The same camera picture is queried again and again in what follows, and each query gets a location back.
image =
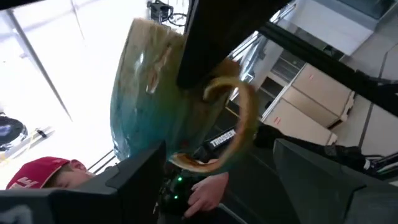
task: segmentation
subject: hand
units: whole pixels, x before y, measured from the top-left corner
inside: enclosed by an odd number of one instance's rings
[[[224,195],[228,173],[212,175],[195,184],[192,187],[188,204],[190,208],[184,213],[186,218],[191,217],[197,211],[210,211],[218,206]]]

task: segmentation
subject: white logo on cap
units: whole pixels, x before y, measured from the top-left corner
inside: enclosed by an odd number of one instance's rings
[[[23,177],[18,179],[15,183],[13,183],[10,189],[25,189],[25,188],[30,188],[35,184],[38,184],[38,182],[29,180],[29,178],[27,177]]]

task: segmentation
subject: red cap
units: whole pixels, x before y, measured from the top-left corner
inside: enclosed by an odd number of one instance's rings
[[[24,164],[7,184],[6,189],[41,189],[67,159],[43,157]]]

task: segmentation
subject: person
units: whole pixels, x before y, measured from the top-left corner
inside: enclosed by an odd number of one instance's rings
[[[95,175],[78,160],[57,157],[42,157],[24,164],[7,184],[6,189],[72,189],[90,180]],[[184,213],[189,218],[198,211],[210,211],[221,201],[228,183],[228,173],[209,176],[192,187]]]

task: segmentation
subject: vase handle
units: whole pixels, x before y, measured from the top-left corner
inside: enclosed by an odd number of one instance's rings
[[[173,154],[169,161],[182,169],[195,173],[212,174],[218,172],[237,152],[245,151],[245,145],[253,140],[257,130],[257,96],[254,88],[236,77],[212,79],[206,87],[203,98],[207,100],[218,88],[233,87],[239,91],[239,116],[236,135],[216,162],[201,164],[186,153]]]

